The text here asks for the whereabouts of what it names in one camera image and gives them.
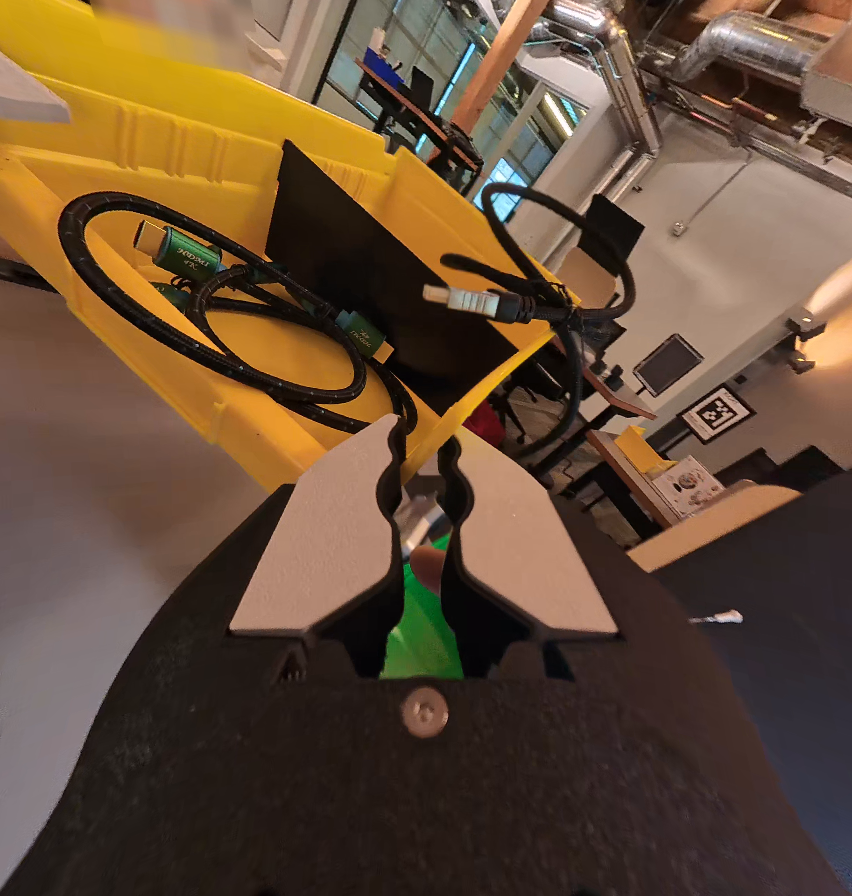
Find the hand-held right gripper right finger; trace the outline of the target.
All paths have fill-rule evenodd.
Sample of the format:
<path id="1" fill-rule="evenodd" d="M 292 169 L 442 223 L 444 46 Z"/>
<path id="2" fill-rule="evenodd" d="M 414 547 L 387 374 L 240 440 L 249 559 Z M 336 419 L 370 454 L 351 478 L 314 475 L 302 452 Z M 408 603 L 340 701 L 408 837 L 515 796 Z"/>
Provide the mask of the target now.
<path id="1" fill-rule="evenodd" d="M 472 432 L 440 451 L 444 511 L 463 583 L 532 633 L 574 641 L 619 635 L 546 488 Z"/>

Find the black braided cable silver plug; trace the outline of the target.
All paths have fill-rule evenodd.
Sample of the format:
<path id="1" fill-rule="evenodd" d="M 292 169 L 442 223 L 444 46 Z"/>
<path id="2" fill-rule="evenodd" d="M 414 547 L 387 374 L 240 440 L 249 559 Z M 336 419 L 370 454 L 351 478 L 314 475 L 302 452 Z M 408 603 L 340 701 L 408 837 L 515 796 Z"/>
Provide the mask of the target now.
<path id="1" fill-rule="evenodd" d="M 493 205 L 497 195 L 516 196 L 535 203 L 566 219 L 578 230 L 586 230 L 587 224 L 582 213 L 531 186 L 508 182 L 488 184 L 481 193 L 482 212 L 499 245 L 515 263 L 521 275 L 501 272 L 470 256 L 446 253 L 441 257 L 443 266 L 486 278 L 496 288 L 478 292 L 459 287 L 423 287 L 425 300 L 444 305 L 449 310 L 473 313 L 510 325 L 544 321 L 559 338 L 564 356 L 564 409 L 554 428 L 536 442 L 523 446 L 514 455 L 520 462 L 559 440 L 577 418 L 584 384 L 582 319 L 574 294 L 565 284 L 547 279 L 499 219 Z"/>

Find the white square marker tag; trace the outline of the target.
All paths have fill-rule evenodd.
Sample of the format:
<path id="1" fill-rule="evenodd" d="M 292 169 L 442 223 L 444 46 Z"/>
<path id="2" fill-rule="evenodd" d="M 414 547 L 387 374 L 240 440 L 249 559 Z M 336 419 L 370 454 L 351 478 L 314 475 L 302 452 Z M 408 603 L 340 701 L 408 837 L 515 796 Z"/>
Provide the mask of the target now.
<path id="1" fill-rule="evenodd" d="M 707 445 L 756 416 L 753 409 L 726 384 L 717 386 L 676 415 L 689 433 Z"/>

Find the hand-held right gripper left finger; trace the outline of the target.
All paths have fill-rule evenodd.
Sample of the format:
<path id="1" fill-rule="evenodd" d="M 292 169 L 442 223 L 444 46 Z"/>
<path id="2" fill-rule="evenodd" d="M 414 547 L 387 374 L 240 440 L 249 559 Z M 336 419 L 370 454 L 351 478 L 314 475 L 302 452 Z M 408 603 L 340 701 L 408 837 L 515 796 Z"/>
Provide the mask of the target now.
<path id="1" fill-rule="evenodd" d="M 400 417 L 382 417 L 299 477 L 230 633 L 309 641 L 389 580 L 400 559 L 404 435 Z"/>

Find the green plastic bin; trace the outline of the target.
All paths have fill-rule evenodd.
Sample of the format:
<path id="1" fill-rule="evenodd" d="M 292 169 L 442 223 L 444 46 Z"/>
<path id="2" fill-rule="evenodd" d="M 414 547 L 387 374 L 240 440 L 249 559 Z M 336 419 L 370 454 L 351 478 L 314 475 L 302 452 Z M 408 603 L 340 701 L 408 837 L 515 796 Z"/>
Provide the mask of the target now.
<path id="1" fill-rule="evenodd" d="M 404 611 L 389 634 L 379 678 L 462 680 L 454 632 L 444 619 L 440 598 L 404 566 Z"/>

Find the black HDMI switch box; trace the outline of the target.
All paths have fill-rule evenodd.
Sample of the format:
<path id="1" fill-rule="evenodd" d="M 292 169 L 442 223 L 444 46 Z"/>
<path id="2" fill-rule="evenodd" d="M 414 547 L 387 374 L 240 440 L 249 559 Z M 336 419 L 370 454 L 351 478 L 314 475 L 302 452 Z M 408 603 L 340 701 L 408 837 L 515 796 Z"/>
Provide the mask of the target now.
<path id="1" fill-rule="evenodd" d="M 416 474 L 402 487 L 394 519 L 404 563 L 418 547 L 433 546 L 451 532 L 452 524 L 442 507 L 444 491 L 444 480 L 438 474 Z"/>

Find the black bin divider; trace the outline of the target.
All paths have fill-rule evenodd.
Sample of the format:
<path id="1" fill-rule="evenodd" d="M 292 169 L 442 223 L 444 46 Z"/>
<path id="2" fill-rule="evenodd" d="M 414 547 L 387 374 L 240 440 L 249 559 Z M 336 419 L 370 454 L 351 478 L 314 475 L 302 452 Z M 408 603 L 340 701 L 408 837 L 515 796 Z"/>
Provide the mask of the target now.
<path id="1" fill-rule="evenodd" d="M 510 359 L 487 318 L 426 301 L 444 281 L 290 140 L 283 144 L 267 256 L 338 310 L 359 312 L 394 349 L 387 365 L 438 415 Z"/>

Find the wooden office desk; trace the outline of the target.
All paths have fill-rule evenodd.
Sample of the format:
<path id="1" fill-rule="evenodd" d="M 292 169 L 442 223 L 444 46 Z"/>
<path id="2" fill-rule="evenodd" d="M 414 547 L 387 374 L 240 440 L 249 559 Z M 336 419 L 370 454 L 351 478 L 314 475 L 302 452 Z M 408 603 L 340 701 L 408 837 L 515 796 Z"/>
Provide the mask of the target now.
<path id="1" fill-rule="evenodd" d="M 392 134 L 390 125 L 395 123 L 410 136 L 425 138 L 436 153 L 426 162 L 427 167 L 462 196 L 473 193 L 485 163 L 471 138 L 456 124 L 420 106 L 409 90 L 390 84 L 363 60 L 354 62 L 361 72 L 359 85 L 364 94 L 381 108 L 374 133 Z"/>

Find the wall lamp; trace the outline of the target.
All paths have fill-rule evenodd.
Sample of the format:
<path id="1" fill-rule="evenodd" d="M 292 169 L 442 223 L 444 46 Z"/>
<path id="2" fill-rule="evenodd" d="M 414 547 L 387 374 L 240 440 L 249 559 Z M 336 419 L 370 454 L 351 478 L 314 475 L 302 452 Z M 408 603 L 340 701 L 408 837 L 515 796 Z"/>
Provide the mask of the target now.
<path id="1" fill-rule="evenodd" d="M 824 333 L 835 314 L 832 308 L 814 305 L 808 299 L 786 319 L 784 325 L 789 335 L 786 365 L 793 374 L 802 375 L 815 368 L 816 362 L 809 357 L 807 346 Z"/>

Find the dark framed wall screen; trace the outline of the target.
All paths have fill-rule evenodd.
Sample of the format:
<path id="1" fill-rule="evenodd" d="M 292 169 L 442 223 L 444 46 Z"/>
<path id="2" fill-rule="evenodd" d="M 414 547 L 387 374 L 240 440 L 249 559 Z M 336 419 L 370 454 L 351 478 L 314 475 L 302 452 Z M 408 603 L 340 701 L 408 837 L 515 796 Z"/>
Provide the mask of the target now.
<path id="1" fill-rule="evenodd" d="M 632 373 L 640 386 L 656 398 L 703 362 L 703 354 L 679 333 L 673 333 L 635 364 Z"/>

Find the yellow plastic bin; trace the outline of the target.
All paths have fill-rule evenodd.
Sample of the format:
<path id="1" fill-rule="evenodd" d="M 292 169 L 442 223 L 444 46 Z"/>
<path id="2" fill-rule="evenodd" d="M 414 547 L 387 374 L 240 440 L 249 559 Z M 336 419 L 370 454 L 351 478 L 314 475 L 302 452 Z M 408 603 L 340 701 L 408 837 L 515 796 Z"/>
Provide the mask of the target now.
<path id="1" fill-rule="evenodd" d="M 0 236 L 155 393 L 274 491 L 348 435 L 174 353 L 109 309 L 63 254 L 63 207 L 94 192 L 145 197 L 271 260 L 265 244 L 290 140 L 444 283 L 488 287 L 446 270 L 446 253 L 517 269 L 479 210 L 411 152 L 390 155 L 376 134 L 245 75 L 133 51 L 123 32 L 81 2 L 0 2 L 0 52 L 71 114 L 69 124 L 0 120 Z M 516 352 L 451 409 L 440 416 L 406 387 L 419 413 L 406 477 L 552 336 L 541 321 L 488 322 Z"/>

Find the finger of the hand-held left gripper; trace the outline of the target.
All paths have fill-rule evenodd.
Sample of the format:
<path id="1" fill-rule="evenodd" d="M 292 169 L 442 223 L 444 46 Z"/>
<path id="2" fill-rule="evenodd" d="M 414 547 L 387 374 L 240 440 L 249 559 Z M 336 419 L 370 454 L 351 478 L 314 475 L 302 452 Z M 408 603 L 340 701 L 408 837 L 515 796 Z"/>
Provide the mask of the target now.
<path id="1" fill-rule="evenodd" d="M 0 52 L 0 120 L 69 124 L 67 103 Z"/>

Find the white printed box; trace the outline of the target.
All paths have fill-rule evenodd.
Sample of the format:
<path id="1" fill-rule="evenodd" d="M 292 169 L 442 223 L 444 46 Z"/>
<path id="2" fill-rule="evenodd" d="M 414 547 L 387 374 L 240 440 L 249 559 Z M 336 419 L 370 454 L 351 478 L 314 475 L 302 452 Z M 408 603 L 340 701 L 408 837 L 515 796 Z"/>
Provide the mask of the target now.
<path id="1" fill-rule="evenodd" d="M 678 521 L 695 516 L 725 491 L 720 480 L 692 455 L 672 462 L 651 484 Z"/>

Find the silver air duct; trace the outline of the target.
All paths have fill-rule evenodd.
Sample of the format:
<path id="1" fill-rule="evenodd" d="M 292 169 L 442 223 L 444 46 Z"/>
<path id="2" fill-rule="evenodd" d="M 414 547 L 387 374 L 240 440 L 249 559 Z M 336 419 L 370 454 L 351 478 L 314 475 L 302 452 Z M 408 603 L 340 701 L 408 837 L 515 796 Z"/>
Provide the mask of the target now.
<path id="1" fill-rule="evenodd" d="M 852 17 L 825 37 L 790 21 L 732 8 L 712 18 L 689 44 L 665 50 L 644 42 L 638 54 L 622 15 L 624 2 L 549 2 L 525 41 L 557 42 L 599 74 L 633 151 L 654 158 L 661 137 L 640 70 L 688 84 L 716 63 L 790 85 L 815 118 L 852 129 Z"/>

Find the black HDMI cable green plug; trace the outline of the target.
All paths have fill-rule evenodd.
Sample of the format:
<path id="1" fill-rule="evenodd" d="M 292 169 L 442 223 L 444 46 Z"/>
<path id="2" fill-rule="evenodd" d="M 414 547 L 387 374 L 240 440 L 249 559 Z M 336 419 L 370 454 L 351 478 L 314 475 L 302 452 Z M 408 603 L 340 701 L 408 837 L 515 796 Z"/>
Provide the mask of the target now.
<path id="1" fill-rule="evenodd" d="M 103 215 L 143 213 L 134 248 L 147 255 L 169 283 L 151 285 L 192 323 L 212 347 L 185 334 L 134 300 L 96 261 L 87 229 Z M 123 192 L 94 192 L 63 207 L 57 222 L 63 254 L 83 284 L 109 309 L 165 348 L 205 369 L 268 396 L 300 417 L 344 434 L 367 422 L 334 410 L 361 396 L 369 373 L 385 387 L 391 409 L 413 434 L 419 423 L 415 401 L 387 365 L 387 336 L 358 311 L 338 308 L 291 277 L 287 268 L 255 254 L 170 207 Z M 319 333 L 352 364 L 352 382 L 316 388 L 264 372 L 230 349 L 208 321 L 209 312 L 285 322 Z"/>

